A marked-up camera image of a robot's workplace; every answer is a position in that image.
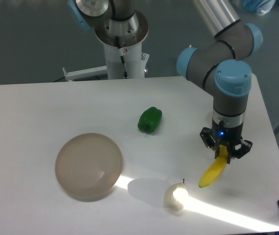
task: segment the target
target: black cable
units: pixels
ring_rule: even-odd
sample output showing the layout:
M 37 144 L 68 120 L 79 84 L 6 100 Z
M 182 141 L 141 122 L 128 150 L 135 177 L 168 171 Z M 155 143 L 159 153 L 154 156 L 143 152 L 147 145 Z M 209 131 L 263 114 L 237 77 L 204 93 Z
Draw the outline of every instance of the black cable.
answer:
M 65 79 L 65 76 L 63 76 L 63 77 L 61 77 L 61 78 L 59 78 L 59 79 L 57 79 L 57 80 L 55 80 L 55 81 L 53 81 L 53 82 L 59 82 L 59 81 L 61 81 L 62 79 Z

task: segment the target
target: banana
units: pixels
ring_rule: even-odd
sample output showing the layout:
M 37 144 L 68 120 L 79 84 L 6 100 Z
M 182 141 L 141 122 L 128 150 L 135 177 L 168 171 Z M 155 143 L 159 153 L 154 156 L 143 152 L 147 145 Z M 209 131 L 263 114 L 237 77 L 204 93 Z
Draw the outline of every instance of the banana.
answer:
M 198 186 L 200 188 L 204 188 L 214 183 L 224 171 L 227 162 L 228 162 L 227 147 L 220 145 L 219 156 L 216 158 L 214 163 L 209 167 L 209 169 L 203 174 L 202 178 L 199 181 Z

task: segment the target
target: table surface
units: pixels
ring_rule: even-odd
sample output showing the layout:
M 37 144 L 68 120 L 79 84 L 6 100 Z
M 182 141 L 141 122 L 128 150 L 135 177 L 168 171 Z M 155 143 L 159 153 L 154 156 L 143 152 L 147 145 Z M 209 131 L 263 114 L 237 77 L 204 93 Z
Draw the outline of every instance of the table surface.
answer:
M 183 77 L 0 86 L 0 234 L 279 231 L 279 150 L 255 77 L 242 132 L 251 152 L 198 187 L 214 161 L 199 136 L 212 100 Z M 163 118 L 147 135 L 137 122 L 151 106 Z M 92 132 L 116 142 L 124 168 L 106 198 L 81 202 L 62 190 L 54 163 L 68 140 Z M 193 204 L 173 214 L 164 192 L 183 178 Z

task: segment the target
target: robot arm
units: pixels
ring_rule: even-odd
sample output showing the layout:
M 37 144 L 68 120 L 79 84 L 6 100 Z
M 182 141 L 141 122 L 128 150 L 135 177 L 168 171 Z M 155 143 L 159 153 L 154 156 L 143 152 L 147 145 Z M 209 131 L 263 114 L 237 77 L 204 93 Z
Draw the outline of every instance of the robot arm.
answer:
M 85 30 L 108 19 L 128 20 L 135 12 L 132 0 L 69 0 L 68 5 L 77 23 Z
M 251 88 L 251 68 L 239 61 L 262 44 L 262 34 L 253 24 L 242 24 L 228 0 L 194 0 L 216 42 L 204 50 L 185 49 L 178 58 L 177 70 L 187 80 L 213 96 L 212 128 L 200 135 L 208 148 L 219 154 L 228 149 L 231 158 L 241 158 L 252 147 L 241 133 Z

